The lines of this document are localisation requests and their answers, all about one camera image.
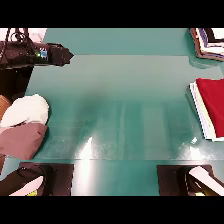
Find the red cloth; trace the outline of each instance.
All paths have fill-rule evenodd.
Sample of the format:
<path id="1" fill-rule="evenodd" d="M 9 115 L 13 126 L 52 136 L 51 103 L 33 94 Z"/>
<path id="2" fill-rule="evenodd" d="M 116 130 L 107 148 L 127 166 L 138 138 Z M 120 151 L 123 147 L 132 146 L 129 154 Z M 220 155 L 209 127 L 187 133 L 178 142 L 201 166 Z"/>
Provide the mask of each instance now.
<path id="1" fill-rule="evenodd" d="M 224 137 L 224 79 L 196 79 L 196 83 L 215 128 L 216 137 Z"/>

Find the cable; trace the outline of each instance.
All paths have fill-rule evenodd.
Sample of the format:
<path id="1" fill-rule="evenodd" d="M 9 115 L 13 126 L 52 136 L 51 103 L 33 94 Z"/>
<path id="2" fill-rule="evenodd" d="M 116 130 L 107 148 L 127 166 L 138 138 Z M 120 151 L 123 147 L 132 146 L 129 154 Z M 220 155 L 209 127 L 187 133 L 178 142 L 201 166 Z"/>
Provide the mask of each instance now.
<path id="1" fill-rule="evenodd" d="M 7 33 L 6 33 L 5 42 L 3 44 L 2 51 L 0 53 L 0 63 L 2 61 L 2 58 L 3 58 L 4 54 L 5 54 L 5 49 L 6 49 L 6 46 L 7 46 L 10 30 L 11 30 L 11 28 L 8 28 Z"/>

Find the pile of clothes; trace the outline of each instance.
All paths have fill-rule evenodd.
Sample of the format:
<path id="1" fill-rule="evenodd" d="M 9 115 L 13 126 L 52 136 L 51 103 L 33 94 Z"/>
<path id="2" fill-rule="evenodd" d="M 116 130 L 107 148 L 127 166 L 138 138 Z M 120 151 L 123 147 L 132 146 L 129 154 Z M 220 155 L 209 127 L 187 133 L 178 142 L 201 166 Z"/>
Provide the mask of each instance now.
<path id="1" fill-rule="evenodd" d="M 190 28 L 196 55 L 224 61 L 224 28 Z"/>
<path id="2" fill-rule="evenodd" d="M 0 122 L 0 153 L 32 159 L 44 139 L 48 111 L 47 101 L 38 94 L 15 100 Z"/>
<path id="3" fill-rule="evenodd" d="M 198 78 L 190 84 L 205 139 L 224 141 L 224 79 Z"/>

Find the green table surface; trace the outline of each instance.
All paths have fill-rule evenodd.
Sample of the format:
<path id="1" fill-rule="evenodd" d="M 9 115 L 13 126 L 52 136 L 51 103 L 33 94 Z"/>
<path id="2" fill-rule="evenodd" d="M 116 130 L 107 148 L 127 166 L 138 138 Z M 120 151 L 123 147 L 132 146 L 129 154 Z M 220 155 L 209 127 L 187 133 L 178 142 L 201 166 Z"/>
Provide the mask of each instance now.
<path id="1" fill-rule="evenodd" d="M 31 76 L 26 95 L 50 105 L 33 162 L 75 163 L 72 195 L 158 195 L 158 164 L 209 163 L 224 181 L 224 143 L 204 139 L 187 97 L 196 78 L 223 78 L 223 63 L 196 58 L 188 29 L 48 29 L 45 42 L 75 56 Z"/>

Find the table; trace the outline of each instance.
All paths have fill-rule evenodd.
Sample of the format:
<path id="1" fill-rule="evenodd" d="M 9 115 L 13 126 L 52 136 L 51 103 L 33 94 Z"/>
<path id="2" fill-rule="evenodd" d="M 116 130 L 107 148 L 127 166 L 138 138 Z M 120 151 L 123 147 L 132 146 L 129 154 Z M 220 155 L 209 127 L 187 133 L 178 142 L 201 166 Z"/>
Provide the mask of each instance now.
<path id="1" fill-rule="evenodd" d="M 45 42 L 75 56 L 33 71 L 26 95 L 50 105 L 33 161 L 74 163 L 72 195 L 158 195 L 158 164 L 210 163 L 224 181 L 224 143 L 203 138 L 186 94 L 196 78 L 222 78 L 223 63 L 197 59 L 188 29 L 48 29 Z"/>

